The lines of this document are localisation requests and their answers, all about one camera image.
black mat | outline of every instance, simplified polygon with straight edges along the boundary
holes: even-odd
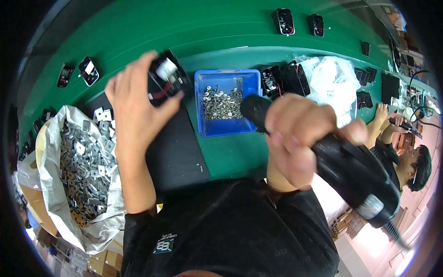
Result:
[[[104,93],[82,111],[92,118],[94,110],[100,107],[112,108]],[[209,180],[209,171],[184,105],[149,146],[146,163],[158,196]]]

worker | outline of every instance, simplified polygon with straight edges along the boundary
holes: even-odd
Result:
[[[268,187],[251,180],[211,186],[156,212],[145,153],[179,110],[183,92],[154,107],[148,74],[157,53],[143,54],[109,80],[121,186],[127,214],[122,276],[334,276],[339,256],[311,182],[310,147],[330,132],[364,144],[366,125],[337,129],[334,110],[304,97],[277,99],[266,116]]]
[[[429,149],[425,145],[416,149],[410,147],[398,156],[392,146],[392,137],[394,133],[407,133],[400,125],[408,120],[402,115],[396,115],[395,124],[390,124],[387,117],[388,105],[378,103],[375,117],[368,123],[368,140],[365,145],[381,162],[399,191],[403,191],[404,187],[419,191],[424,188],[431,175],[432,159]]]

black t-shirt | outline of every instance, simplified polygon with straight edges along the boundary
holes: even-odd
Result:
[[[381,162],[391,181],[395,184],[398,190],[400,190],[400,181],[398,180],[397,173],[395,172],[394,165],[392,164],[394,162],[396,165],[398,165],[400,163],[400,157],[394,150],[392,143],[384,144],[382,141],[376,140],[375,146],[371,148],[371,152]]]
[[[239,180],[164,204],[155,217],[126,215],[121,275],[334,276],[339,257],[314,192],[274,205],[258,186]]]

green workbench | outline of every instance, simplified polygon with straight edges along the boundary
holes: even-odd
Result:
[[[292,10],[295,35],[280,35],[271,18],[277,8]],[[310,34],[306,17],[323,16],[325,37]],[[370,56],[361,53],[360,41],[371,44]],[[376,81],[364,90],[374,103],[381,99],[381,71],[392,64],[389,47],[368,25],[350,10],[327,0],[298,3],[288,1],[116,1],[84,22],[46,64],[19,115],[20,135],[32,129],[32,122],[44,108],[62,105],[82,107],[102,93],[108,79],[142,53],[171,49],[193,78],[203,69],[256,68],[261,64],[285,64],[296,55],[335,55],[349,59],[356,67],[377,68]],[[85,56],[94,57],[100,79],[87,87],[73,74],[69,85],[56,87],[64,62],[79,64]],[[250,176],[264,177],[268,148],[263,135],[250,133],[202,138],[198,134],[194,92],[185,104],[196,132],[211,179]],[[375,107],[358,116],[366,122]]]

hand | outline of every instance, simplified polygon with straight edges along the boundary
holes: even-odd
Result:
[[[112,105],[116,124],[116,157],[120,160],[143,157],[163,126],[179,110],[183,92],[167,99],[160,107],[148,99],[148,70],[157,53],[151,51],[128,64],[111,78],[105,94]]]
[[[390,127],[392,131],[396,133],[407,133],[408,131],[400,127],[400,125],[403,124],[403,122],[408,122],[406,118],[404,118],[401,114],[398,114],[395,116],[395,124],[391,124]]]
[[[265,127],[269,157],[278,171],[296,189],[310,185],[317,171],[316,157],[311,150],[326,134],[336,135],[362,145],[368,131],[361,119],[337,129],[335,112],[329,105],[318,106],[296,94],[285,94],[269,107]]]
[[[377,103],[377,109],[375,110],[375,117],[374,119],[378,120],[379,122],[383,122],[388,117],[388,105],[383,103]]]

